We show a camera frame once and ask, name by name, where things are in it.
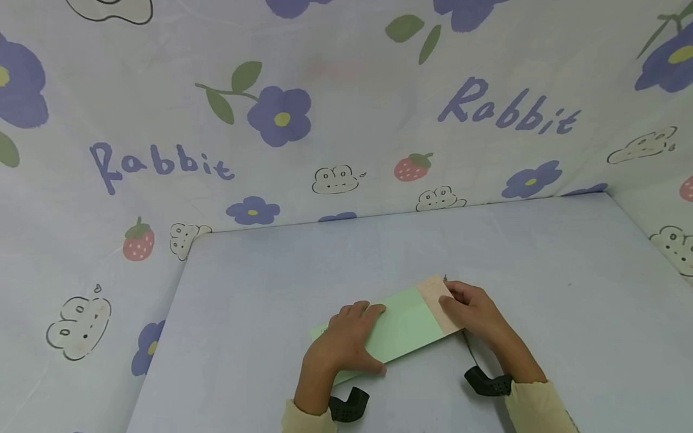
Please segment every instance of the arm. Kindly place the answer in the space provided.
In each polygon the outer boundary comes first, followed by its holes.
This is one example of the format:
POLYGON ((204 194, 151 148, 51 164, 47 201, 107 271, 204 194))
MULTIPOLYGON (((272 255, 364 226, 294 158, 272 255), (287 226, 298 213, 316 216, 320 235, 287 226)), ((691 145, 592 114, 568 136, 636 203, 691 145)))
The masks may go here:
POLYGON ((513 377, 505 406, 517 433, 577 433, 553 384, 486 292, 459 281, 446 285, 453 296, 439 300, 446 314, 488 344, 513 377))
POLYGON ((366 352, 373 325, 385 311, 368 301, 344 306, 330 319, 327 330, 310 345, 301 366, 294 400, 288 401, 281 421, 284 433, 334 433, 328 403, 335 376, 341 370, 385 374, 385 365, 366 352))

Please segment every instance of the white table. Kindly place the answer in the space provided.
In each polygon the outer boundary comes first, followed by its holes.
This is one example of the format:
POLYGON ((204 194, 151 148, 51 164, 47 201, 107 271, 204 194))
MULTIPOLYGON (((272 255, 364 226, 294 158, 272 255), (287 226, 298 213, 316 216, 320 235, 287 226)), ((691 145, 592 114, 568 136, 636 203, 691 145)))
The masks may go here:
MULTIPOLYGON (((277 432, 308 330, 431 274, 481 285, 582 432, 689 432, 693 290, 602 194, 214 233, 195 241, 129 433, 277 432)), ((482 368, 500 374, 480 343, 482 368)), ((512 432, 459 335, 352 386, 341 432, 512 432)))

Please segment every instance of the left hand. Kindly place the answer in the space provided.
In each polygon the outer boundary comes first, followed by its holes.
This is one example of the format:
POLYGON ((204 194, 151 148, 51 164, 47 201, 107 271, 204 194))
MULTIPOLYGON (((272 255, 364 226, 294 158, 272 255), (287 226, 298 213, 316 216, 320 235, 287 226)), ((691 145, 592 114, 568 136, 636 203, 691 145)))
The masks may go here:
POLYGON ((310 345, 304 366, 333 371, 366 371, 385 374, 385 364, 366 352, 365 344, 376 320, 385 311, 383 304, 369 307, 368 301, 343 306, 332 316, 325 332, 310 345))
POLYGON ((341 370, 366 371, 385 375, 385 364, 366 352, 365 344, 373 325, 385 311, 383 304, 369 307, 368 301, 343 306, 330 319, 322 335, 304 356, 294 404, 310 415, 327 410, 335 376, 341 370))

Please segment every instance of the purple flower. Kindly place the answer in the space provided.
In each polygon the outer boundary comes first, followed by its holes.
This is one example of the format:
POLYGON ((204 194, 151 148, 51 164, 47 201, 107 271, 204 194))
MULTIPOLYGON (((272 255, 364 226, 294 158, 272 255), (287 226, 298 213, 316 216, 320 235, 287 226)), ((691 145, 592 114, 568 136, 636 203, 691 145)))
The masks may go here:
POLYGON ((265 87, 258 103, 248 111, 248 123, 260 131, 265 143, 280 148, 287 141, 304 138, 310 132, 310 96, 303 89, 284 91, 265 87))
POLYGON ((433 8, 440 15, 452 12, 453 30, 471 32, 489 17, 493 7, 508 0, 433 0, 433 8))
POLYGON ((235 203, 226 210, 228 216, 234 217, 238 224, 272 224, 279 215, 278 204, 267 204, 260 197, 246 197, 243 203, 235 203))
POLYGON ((659 85, 674 93, 693 82, 693 23, 666 41, 642 64, 642 75, 635 82, 635 90, 659 85))
POLYGON ((47 122, 48 107, 41 95, 45 84, 36 55, 0 33, 0 118, 25 129, 47 122))
POLYGON ((571 191, 568 194, 563 194, 565 197, 566 195, 579 195, 579 194, 589 194, 589 193, 603 193, 605 189, 608 188, 608 184, 596 184, 592 188, 583 188, 583 189, 576 189, 575 191, 571 191))
POLYGON ((139 339, 137 340, 139 350, 132 357, 132 365, 130 366, 132 374, 135 376, 147 374, 147 371, 149 371, 149 364, 152 363, 154 351, 157 350, 165 323, 166 320, 162 320, 158 324, 148 324, 139 333, 139 339))
POLYGON ((505 198, 527 198, 537 194, 542 188, 554 183, 561 176, 563 171, 556 169, 558 165, 558 161, 549 161, 541 164, 536 170, 528 168, 518 171, 506 182, 508 187, 503 190, 502 196, 505 198))
POLYGON ((350 220, 351 218, 356 218, 356 214, 354 212, 342 212, 338 213, 337 215, 327 215, 318 220, 318 222, 325 222, 325 221, 336 221, 336 220, 350 220))
POLYGON ((265 0, 267 6, 278 17, 295 18, 308 9, 310 3, 320 3, 326 5, 332 0, 265 0))

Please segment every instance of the beige paper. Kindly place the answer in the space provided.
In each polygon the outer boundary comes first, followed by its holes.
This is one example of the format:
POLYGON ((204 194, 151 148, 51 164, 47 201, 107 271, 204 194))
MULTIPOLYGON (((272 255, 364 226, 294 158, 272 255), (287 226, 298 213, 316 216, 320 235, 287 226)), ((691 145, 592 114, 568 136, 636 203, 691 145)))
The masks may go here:
POLYGON ((416 289, 421 293, 421 297, 423 297, 426 305, 431 310, 431 313, 433 313, 433 317, 435 317, 440 325, 440 329, 443 330, 443 334, 449 335, 462 329, 450 320, 450 317, 445 314, 438 302, 438 298, 441 296, 452 297, 450 295, 450 290, 445 286, 440 275, 428 277, 426 280, 417 284, 416 289))

